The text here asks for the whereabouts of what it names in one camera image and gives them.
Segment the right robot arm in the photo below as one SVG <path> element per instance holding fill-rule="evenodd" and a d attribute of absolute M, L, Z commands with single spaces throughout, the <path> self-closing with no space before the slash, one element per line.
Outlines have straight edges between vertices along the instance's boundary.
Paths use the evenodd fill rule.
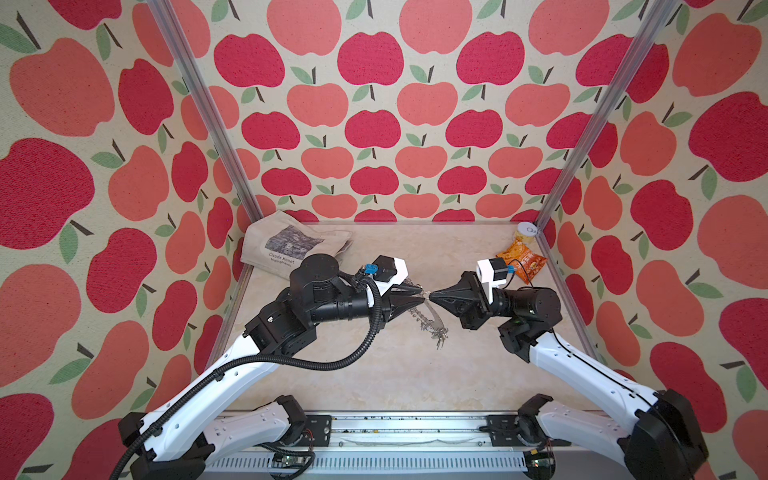
<path fill-rule="evenodd" d="M 430 293 L 431 302 L 476 330 L 493 317 L 504 348 L 570 385 L 601 409 L 570 408 L 536 394 L 517 410 L 519 440 L 539 447 L 563 440 L 624 466 L 636 479 L 692 479 L 709 452 L 690 401 L 674 390 L 656 391 L 618 374 L 562 339 L 557 293 L 545 287 L 484 287 L 463 272 L 459 282 Z"/>

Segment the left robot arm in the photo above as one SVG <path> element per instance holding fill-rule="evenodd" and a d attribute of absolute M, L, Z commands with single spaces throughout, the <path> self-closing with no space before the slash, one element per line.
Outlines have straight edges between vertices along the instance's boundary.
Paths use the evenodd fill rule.
<path fill-rule="evenodd" d="M 278 367 L 330 372 L 351 366 L 385 325 L 423 303 L 408 280 L 404 260 L 380 255 L 357 273 L 341 271 L 328 254 L 306 257 L 289 285 L 258 312 L 243 334 L 203 374 L 171 400 L 147 414 L 128 414 L 118 425 L 126 447 L 110 476 L 135 479 L 197 479 L 215 461 L 251 446 L 292 443 L 307 416 L 291 395 L 245 414 L 224 411 Z M 297 353 L 314 342 L 324 322 L 364 319 L 368 331 L 350 354 L 335 361 L 310 361 Z"/>

